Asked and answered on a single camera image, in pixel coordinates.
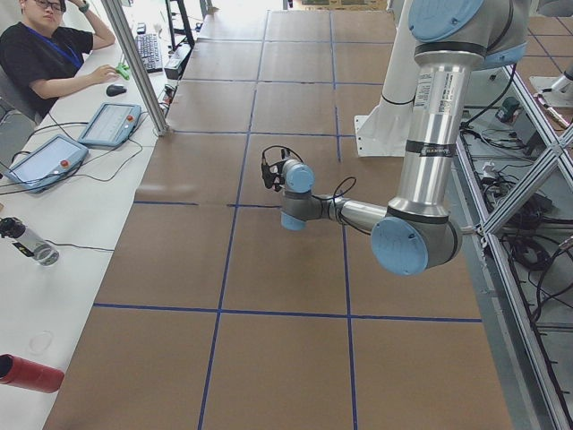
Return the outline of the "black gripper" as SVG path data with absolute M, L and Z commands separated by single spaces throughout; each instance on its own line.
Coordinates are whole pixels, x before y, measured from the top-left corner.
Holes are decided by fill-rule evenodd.
M 263 184 L 267 189 L 281 190 L 285 178 L 283 176 L 283 168 L 286 164 L 286 160 L 282 159 L 273 164 L 269 164 L 265 157 L 261 158 L 261 177 Z

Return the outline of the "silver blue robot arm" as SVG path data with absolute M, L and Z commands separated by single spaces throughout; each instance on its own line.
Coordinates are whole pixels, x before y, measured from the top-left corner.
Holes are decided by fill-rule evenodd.
M 267 188 L 281 196 L 281 224 L 301 230 L 331 219 L 368 230 L 379 264 L 417 275 L 452 260 L 462 245 L 443 200 L 471 72 L 516 63 L 526 50 L 527 1 L 414 1 L 403 22 L 419 67 L 397 195 L 387 207 L 315 195 L 314 174 L 298 155 L 261 164 Z

